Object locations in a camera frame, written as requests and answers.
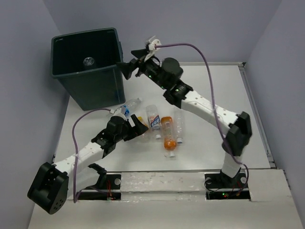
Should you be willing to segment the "large orange label bottle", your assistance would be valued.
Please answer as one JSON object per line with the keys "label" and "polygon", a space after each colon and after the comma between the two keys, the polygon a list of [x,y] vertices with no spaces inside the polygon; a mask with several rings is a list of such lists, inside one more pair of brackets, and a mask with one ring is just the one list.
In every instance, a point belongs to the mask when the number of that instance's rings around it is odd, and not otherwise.
{"label": "large orange label bottle", "polygon": [[170,116],[165,116],[161,119],[163,131],[163,146],[170,158],[175,158],[175,149],[177,142],[174,134],[173,119]]}

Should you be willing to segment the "dark green plastic bin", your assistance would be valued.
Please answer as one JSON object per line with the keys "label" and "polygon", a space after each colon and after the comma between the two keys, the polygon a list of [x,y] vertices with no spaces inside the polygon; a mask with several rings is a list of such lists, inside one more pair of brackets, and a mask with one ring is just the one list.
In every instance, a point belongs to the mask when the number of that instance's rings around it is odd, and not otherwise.
{"label": "dark green plastic bin", "polygon": [[[86,57],[95,59],[95,69],[84,69]],[[75,32],[51,40],[51,76],[84,111],[126,101],[122,73],[116,66],[122,61],[115,28]]]}

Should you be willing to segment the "clear bottle white cap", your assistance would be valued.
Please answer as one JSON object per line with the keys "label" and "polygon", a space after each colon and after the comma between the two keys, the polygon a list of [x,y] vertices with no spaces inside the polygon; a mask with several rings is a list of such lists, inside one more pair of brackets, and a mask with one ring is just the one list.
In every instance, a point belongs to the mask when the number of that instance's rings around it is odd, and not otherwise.
{"label": "clear bottle white cap", "polygon": [[176,130],[176,140],[178,144],[182,144],[184,138],[184,132],[185,132],[184,113],[183,110],[175,107],[173,110],[173,114],[174,114],[174,125]]}

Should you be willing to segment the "clear tall bottle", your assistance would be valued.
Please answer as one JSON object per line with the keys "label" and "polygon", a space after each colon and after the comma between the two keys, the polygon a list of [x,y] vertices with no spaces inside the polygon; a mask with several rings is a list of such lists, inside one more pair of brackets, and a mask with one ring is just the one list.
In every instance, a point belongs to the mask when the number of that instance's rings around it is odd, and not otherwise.
{"label": "clear tall bottle", "polygon": [[86,57],[82,63],[85,70],[91,70],[96,68],[95,59],[92,57]]}

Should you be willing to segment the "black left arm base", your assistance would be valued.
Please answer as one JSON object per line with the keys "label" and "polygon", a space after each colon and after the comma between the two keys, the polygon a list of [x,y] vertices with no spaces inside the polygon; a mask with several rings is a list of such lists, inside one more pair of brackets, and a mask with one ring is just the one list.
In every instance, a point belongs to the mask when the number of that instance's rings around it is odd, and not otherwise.
{"label": "black left arm base", "polygon": [[121,174],[108,174],[96,163],[89,165],[88,169],[95,171],[94,175],[98,175],[96,183],[79,191],[77,200],[115,201],[121,199]]}

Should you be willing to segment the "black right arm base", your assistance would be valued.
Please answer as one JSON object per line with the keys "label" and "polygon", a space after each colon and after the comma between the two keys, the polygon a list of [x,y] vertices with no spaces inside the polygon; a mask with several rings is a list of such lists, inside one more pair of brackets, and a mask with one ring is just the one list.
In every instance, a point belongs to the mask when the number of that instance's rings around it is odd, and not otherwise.
{"label": "black right arm base", "polygon": [[238,172],[234,178],[221,172],[207,173],[204,175],[204,187],[207,200],[251,199],[245,172]]}

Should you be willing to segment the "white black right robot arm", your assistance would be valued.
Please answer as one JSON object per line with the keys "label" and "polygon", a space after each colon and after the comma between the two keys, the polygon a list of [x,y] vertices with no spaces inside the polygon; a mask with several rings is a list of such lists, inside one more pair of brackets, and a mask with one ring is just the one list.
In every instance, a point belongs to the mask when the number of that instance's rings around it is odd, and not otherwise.
{"label": "white black right robot arm", "polygon": [[137,70],[137,77],[144,74],[164,90],[163,96],[169,104],[195,114],[218,128],[225,156],[217,182],[224,187],[232,186],[243,165],[244,148],[252,137],[250,115],[228,111],[217,106],[214,100],[209,101],[199,95],[181,80],[183,69],[176,59],[168,57],[158,63],[158,59],[145,50],[134,50],[132,53],[134,59],[116,64],[125,79],[130,79],[133,71]]}

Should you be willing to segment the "small bottle orange label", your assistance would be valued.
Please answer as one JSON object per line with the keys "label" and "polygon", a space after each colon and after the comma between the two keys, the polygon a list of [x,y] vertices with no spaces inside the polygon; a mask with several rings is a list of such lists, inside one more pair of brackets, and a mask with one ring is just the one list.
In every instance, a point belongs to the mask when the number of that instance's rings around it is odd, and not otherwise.
{"label": "small bottle orange label", "polygon": [[[147,123],[143,120],[143,118],[141,116],[137,117],[139,119],[139,121],[145,125],[146,127],[148,127]],[[142,142],[142,143],[148,143],[150,140],[150,132],[149,130],[147,130],[145,133],[143,133],[141,136],[138,137],[138,141]]]}

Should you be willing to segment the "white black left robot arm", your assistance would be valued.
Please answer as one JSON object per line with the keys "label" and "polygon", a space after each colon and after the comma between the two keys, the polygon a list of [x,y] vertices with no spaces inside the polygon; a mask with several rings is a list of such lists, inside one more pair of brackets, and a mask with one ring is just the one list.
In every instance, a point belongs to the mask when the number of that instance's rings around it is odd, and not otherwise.
{"label": "white black left robot arm", "polygon": [[54,164],[42,164],[27,197],[52,215],[62,208],[68,197],[76,196],[86,187],[103,187],[106,170],[97,161],[111,153],[118,142],[132,140],[149,129],[136,115],[133,114],[131,120],[132,124],[122,116],[112,116],[106,128],[83,149]]}

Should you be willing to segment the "clear bottle white blue label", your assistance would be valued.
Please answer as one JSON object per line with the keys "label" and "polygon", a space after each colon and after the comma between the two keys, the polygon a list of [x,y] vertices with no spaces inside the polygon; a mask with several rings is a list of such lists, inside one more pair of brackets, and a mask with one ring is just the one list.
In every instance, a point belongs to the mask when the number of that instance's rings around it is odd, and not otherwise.
{"label": "clear bottle white blue label", "polygon": [[149,105],[146,107],[146,115],[148,119],[148,125],[154,139],[161,139],[161,120],[159,116],[159,111],[156,105]]}

